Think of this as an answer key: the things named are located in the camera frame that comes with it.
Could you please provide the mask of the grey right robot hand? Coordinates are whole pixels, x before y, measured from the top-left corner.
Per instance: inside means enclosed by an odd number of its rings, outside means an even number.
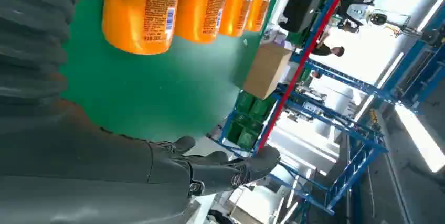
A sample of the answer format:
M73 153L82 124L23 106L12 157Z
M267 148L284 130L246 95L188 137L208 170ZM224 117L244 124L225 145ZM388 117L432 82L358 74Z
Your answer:
M185 223L192 195L267 176L273 147L250 158L184 156L95 126L76 105L1 106L1 223Z

